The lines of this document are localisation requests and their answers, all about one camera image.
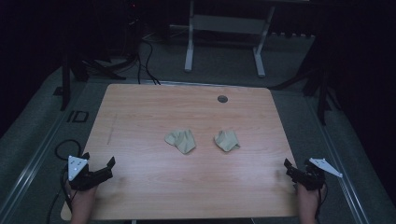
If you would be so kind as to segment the metal floor rail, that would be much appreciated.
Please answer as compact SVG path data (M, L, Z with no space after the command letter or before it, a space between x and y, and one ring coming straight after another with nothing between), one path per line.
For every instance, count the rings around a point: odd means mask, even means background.
M56 208L60 169L50 152L64 124L28 119L0 139L0 224L45 224Z
M314 117L314 121L318 126L319 132L325 142L326 151L330 161L332 162L332 166L334 169L342 175L342 177L338 178L339 185L341 190L343 191L344 197L346 198L346 202L351 211L351 215L353 216L356 224L370 224L370 221L365 213L365 210L361 204L360 197L349 178L346 167L342 163L342 160L338 154L337 148L332 140L328 129L325 125L321 123L319 120L316 109L315 102L310 97L304 99L307 107L310 111L310 114Z

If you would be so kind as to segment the dark computer tower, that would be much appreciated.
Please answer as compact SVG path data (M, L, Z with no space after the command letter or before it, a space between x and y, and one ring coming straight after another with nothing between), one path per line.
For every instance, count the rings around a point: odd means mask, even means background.
M124 0L127 25L127 53L129 57L135 57L143 33L143 9L140 0Z

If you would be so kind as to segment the white metal desk frame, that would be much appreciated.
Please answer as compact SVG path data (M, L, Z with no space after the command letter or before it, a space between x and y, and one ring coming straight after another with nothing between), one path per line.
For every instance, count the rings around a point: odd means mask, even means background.
M266 76L264 64L262 62L262 49L265 39L268 36L272 18L275 14L275 6L269 6L266 18L264 20L196 14L194 12L194 7L195 0L189 0L188 45L184 64L185 72L190 72L193 66L194 32L210 31L231 34L258 35L260 37L260 42L252 49L252 53L258 77Z

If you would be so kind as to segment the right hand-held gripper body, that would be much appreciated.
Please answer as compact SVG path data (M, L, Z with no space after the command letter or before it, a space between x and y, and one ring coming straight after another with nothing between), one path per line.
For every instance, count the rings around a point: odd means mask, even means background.
M325 159L309 159L312 166L304 167L301 171L294 168L291 179L294 183L301 183L307 190L321 189L326 181L325 172L342 178L343 174L337 171Z

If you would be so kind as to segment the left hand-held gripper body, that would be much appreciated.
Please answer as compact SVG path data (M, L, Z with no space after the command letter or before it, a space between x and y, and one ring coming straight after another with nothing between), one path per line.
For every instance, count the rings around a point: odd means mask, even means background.
M69 156L67 163L67 179L71 189L88 190L112 178L112 169L107 167L95 172L89 170L87 160L80 157Z

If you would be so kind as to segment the person's left hand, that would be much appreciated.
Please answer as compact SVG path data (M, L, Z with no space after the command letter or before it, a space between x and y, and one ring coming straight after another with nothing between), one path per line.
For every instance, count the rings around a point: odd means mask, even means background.
M88 190L74 190L66 184L66 192L71 200L72 217L90 217L95 202L97 187Z

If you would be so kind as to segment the black power strip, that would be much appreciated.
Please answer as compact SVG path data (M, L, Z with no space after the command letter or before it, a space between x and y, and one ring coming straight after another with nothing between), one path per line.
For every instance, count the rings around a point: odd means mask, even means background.
M301 38L307 38L307 39L312 38L312 37L316 37L315 35L311 35L311 34L287 33L287 32L275 32L275 31L271 31L269 33L269 35L283 36L285 38L301 37Z

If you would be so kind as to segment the person's right hand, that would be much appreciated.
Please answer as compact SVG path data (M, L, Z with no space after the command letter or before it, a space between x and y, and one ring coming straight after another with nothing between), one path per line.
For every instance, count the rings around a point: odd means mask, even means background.
M307 190L301 183L297 184L297 204L298 216L314 217L322 202L327 196L327 187L323 186L321 190Z

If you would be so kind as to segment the beige sock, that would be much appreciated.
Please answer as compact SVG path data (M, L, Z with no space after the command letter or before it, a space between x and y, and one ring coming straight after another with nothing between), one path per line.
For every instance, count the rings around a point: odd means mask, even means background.
M214 141L224 152L230 152L240 148L236 133L233 130L219 131L219 133L215 135Z
M188 154L196 148L192 131L189 129L173 130L165 136L164 141L176 147L182 154Z

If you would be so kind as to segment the black metal stand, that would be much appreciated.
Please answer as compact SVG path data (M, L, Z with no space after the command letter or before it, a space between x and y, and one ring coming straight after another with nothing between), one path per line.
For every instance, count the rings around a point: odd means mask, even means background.
M306 53L297 74L280 84L269 87L269 90L280 91L305 79L306 83L303 87L303 95L313 96L318 92L317 117L322 125L326 125L325 111L328 104L327 97L334 100L328 91L330 76L332 74L332 55L333 43L327 42L317 36Z
M62 86L60 87L60 95L62 96L61 110L65 111L71 100L71 76L70 72L78 78L78 80L87 81L89 76L86 73L86 67L92 67L99 74L103 74L107 77L117 80L125 80L125 77L121 77L115 73L127 65L131 64L131 60L127 60L122 63L104 66L96 60L82 54L82 53L70 53L66 52L62 57Z

